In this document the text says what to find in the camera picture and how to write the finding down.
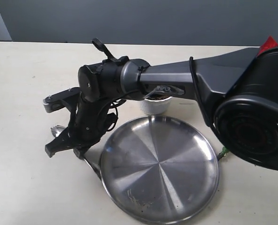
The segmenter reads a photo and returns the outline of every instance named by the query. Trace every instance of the robotic arm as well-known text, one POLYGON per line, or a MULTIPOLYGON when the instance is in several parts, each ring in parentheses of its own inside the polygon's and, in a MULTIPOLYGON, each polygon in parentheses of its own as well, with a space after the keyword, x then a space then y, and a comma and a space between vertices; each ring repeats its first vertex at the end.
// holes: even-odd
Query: robotic arm
POLYGON ((45 146, 49 157, 73 149, 82 158, 114 128, 118 106, 158 94, 196 100, 206 125, 232 153, 278 170, 278 47, 151 66, 116 59, 98 39, 92 43, 107 59, 79 69, 80 87, 44 100, 48 113, 66 107, 71 114, 67 128, 45 146), (116 113, 108 114, 111 108, 116 113))

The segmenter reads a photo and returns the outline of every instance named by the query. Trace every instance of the red object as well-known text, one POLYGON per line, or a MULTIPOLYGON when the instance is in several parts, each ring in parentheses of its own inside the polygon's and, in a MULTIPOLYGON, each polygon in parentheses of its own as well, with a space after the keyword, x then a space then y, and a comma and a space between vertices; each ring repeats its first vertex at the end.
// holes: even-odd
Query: red object
POLYGON ((269 36, 267 41, 260 47, 260 52, 258 53, 258 55, 277 46, 278 43, 273 39, 273 37, 269 36))

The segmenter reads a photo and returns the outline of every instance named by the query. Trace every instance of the metal plate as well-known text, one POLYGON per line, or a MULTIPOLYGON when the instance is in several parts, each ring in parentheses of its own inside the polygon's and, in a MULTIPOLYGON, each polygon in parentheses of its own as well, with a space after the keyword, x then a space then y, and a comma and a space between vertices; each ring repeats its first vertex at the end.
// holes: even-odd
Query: metal plate
POLYGON ((102 182, 123 211, 149 223, 189 219, 212 199, 216 155, 192 126, 171 117, 142 117, 119 127, 102 153, 102 182))

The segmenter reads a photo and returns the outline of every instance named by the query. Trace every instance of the white table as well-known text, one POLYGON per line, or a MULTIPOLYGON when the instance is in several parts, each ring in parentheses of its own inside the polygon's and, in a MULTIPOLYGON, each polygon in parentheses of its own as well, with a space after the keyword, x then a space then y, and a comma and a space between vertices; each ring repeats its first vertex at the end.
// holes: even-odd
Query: white table
MULTIPOLYGON (((109 45, 115 56, 152 65, 219 55, 243 47, 109 45)), ((0 225, 137 225, 107 196, 92 170, 71 150, 48 158, 50 127, 66 126, 63 109, 47 114, 42 99, 78 86, 77 71, 100 62, 92 45, 0 43, 0 225)), ((218 153, 222 145, 204 124, 196 104, 174 99, 166 115, 201 131, 218 153)), ((119 125, 142 116, 138 102, 119 108, 119 125)), ((99 151, 109 137, 92 148, 99 151)), ((229 155, 220 163, 219 191, 192 225, 278 224, 278 172, 229 155)))

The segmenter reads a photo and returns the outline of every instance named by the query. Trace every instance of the black motor housing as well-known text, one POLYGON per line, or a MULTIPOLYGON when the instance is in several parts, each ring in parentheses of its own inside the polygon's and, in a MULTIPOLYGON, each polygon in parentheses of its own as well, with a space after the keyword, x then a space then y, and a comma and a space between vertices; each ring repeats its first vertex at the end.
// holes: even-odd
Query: black motor housing
POLYGON ((212 119, 236 156, 278 170, 278 48, 252 61, 212 119))

